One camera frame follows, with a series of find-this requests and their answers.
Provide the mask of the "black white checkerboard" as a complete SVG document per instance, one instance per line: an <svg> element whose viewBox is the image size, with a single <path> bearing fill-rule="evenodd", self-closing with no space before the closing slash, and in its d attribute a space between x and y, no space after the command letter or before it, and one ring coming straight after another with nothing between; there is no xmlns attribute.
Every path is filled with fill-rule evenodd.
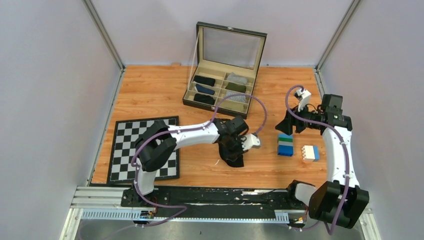
<svg viewBox="0 0 424 240"><path fill-rule="evenodd" d="M136 176L136 168L131 165L136 152L135 141L156 122L177 126L178 116L119 120L115 123L113 141L107 174L107 185L131 184Z"/></svg>

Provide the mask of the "black rolled cloth bottom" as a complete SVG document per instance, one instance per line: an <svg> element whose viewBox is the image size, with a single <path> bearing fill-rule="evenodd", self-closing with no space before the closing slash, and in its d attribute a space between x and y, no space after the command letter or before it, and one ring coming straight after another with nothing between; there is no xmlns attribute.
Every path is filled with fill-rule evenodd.
<svg viewBox="0 0 424 240"><path fill-rule="evenodd" d="M196 93L193 97L195 102L203 103L206 105L213 106L215 104L215 99L211 95Z"/></svg>

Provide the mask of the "blue green brick stack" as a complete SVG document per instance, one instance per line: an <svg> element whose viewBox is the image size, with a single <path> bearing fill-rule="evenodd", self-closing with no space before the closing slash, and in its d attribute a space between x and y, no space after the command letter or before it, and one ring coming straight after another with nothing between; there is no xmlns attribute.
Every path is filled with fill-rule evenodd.
<svg viewBox="0 0 424 240"><path fill-rule="evenodd" d="M279 156L292 157L294 155L293 135L279 133L277 140L277 154Z"/></svg>

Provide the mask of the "black underwear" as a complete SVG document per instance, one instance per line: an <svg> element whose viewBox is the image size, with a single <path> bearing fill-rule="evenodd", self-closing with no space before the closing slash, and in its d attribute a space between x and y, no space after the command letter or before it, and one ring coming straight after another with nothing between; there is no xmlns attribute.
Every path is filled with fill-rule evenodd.
<svg viewBox="0 0 424 240"><path fill-rule="evenodd" d="M220 158L232 168L242 168L244 167L244 156L243 154L231 154L225 149L219 149Z"/></svg>

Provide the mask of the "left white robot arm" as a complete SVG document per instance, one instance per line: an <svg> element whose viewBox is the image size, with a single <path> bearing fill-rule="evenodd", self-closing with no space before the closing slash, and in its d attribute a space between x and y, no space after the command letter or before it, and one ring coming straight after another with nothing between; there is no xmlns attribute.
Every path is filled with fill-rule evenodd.
<svg viewBox="0 0 424 240"><path fill-rule="evenodd" d="M181 148L199 144L217 144L220 158L230 167L244 166L243 155L251 148L259 148L257 134L248 134L249 127L241 117L214 118L200 124L167 125L155 122L133 143L135 153L131 165L135 167L134 200L140 206L153 201L156 172Z"/></svg>

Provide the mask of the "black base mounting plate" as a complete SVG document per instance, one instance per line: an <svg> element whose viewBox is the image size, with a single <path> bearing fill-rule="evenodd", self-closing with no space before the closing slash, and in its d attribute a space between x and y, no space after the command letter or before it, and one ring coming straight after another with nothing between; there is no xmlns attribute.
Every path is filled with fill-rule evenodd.
<svg viewBox="0 0 424 240"><path fill-rule="evenodd" d="M187 209L181 218L205 220L276 220L287 213L290 221L309 220L306 205L289 196L285 188L225 188L194 186L156 186L141 198L134 187L123 191L122 207L153 207L156 217L170 217Z"/></svg>

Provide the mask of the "striped rolled cloth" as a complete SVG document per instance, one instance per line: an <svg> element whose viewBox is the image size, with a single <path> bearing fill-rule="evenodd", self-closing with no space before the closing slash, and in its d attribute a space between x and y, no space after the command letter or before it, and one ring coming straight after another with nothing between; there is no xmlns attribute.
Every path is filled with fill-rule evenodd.
<svg viewBox="0 0 424 240"><path fill-rule="evenodd" d="M240 92L227 90L225 96L227 100L231 100L239 103L247 103L247 97L244 94L240 94Z"/></svg>

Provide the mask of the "aluminium frame rail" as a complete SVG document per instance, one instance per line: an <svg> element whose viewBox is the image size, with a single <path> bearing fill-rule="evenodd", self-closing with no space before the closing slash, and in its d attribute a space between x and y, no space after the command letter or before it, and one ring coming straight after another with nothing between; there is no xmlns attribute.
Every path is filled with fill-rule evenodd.
<svg viewBox="0 0 424 240"><path fill-rule="evenodd" d="M134 186L79 186L73 196L61 239L74 239L82 220L124 220L232 224L282 224L305 240L331 239L307 223L306 206L285 188L156 186L139 196Z"/></svg>

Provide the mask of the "black rolled cloth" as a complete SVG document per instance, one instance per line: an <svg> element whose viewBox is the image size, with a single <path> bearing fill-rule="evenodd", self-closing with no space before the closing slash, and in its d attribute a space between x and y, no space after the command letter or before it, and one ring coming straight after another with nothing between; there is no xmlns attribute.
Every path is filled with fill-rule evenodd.
<svg viewBox="0 0 424 240"><path fill-rule="evenodd" d="M215 99L211 95L196 93L193 97L195 102L203 103L206 105L213 106L215 104Z"/></svg>
<svg viewBox="0 0 424 240"><path fill-rule="evenodd" d="M214 78L211 77L205 77L205 76L201 76L201 75L195 75L193 78L193 81L198 83L198 84L203 84L203 85L207 85L207 86L211 86L214 87L216 80Z"/></svg>

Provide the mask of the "black rolled cloth top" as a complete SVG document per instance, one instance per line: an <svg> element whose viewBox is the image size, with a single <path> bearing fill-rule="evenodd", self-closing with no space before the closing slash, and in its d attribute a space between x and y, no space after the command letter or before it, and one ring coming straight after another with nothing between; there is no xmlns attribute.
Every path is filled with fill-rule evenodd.
<svg viewBox="0 0 424 240"><path fill-rule="evenodd" d="M205 77L205 76L201 76L201 75L195 75L193 78L193 81L198 83L198 84L203 84L203 85L207 85L207 86L211 86L214 87L216 80L214 78L211 77Z"/></svg>

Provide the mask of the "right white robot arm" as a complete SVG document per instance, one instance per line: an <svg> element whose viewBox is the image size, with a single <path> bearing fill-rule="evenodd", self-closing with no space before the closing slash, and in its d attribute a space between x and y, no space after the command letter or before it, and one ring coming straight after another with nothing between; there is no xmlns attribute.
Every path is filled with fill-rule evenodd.
<svg viewBox="0 0 424 240"><path fill-rule="evenodd" d="M294 96L298 105L287 109L275 129L287 135L305 129L319 130L326 152L327 179L320 187L293 180L285 195L286 204L292 209L305 204L311 219L351 229L368 205L370 195L360 188L355 175L351 151L353 124L343 114L343 97L324 94L316 110L309 110L310 92L299 89Z"/></svg>

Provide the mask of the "black compartment storage box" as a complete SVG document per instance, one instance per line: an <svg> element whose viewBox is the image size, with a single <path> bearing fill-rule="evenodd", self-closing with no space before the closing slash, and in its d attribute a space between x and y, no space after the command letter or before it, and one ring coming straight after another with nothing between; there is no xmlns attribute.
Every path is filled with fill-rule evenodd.
<svg viewBox="0 0 424 240"><path fill-rule="evenodd" d="M182 98L186 106L214 111L229 116L241 116L246 119L251 106L253 91L261 64L267 33L240 29L199 21L196 24L196 44L193 55L187 88ZM244 76L248 79L246 86L247 103L228 100L226 78L230 73ZM204 76L215 79L215 85L209 86L194 82L194 76ZM197 92L195 84L215 91L210 95L215 99L214 105L194 101L195 94L209 95Z"/></svg>

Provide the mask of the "white blue brick block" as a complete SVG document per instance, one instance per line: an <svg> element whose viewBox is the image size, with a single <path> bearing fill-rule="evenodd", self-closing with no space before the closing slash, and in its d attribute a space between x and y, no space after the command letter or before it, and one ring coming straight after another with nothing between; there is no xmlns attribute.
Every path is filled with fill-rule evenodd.
<svg viewBox="0 0 424 240"><path fill-rule="evenodd" d="M317 162L320 160L319 149L316 145L304 145L301 148L302 159L306 162Z"/></svg>

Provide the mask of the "olive green rolled cloth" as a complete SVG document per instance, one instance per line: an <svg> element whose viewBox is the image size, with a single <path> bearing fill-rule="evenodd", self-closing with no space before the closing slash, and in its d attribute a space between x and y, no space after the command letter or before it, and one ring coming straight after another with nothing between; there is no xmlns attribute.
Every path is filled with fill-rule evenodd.
<svg viewBox="0 0 424 240"><path fill-rule="evenodd" d="M229 82L227 86L225 87L226 90L233 91L233 92L239 92L239 93L245 93L246 92L246 86L240 85L234 82Z"/></svg>

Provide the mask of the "grey rolled cloth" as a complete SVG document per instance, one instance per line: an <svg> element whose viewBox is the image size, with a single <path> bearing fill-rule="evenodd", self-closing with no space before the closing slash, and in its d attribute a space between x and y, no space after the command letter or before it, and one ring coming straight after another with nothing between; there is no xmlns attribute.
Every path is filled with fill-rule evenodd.
<svg viewBox="0 0 424 240"><path fill-rule="evenodd" d="M227 77L226 80L233 83L243 84L246 85L248 83L248 78L245 76L237 75L234 72L231 72Z"/></svg>

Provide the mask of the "navy rolled cloth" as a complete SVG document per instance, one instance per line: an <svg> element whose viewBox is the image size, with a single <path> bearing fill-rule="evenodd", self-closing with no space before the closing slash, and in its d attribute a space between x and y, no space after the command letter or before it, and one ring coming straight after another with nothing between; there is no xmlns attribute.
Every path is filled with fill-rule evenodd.
<svg viewBox="0 0 424 240"><path fill-rule="evenodd" d="M198 93L203 93L203 94L212 95L212 96L215 94L215 91L214 90L212 90L210 88L207 88L207 87L204 87L204 86L202 86L200 84L195 84L194 85L194 89Z"/></svg>

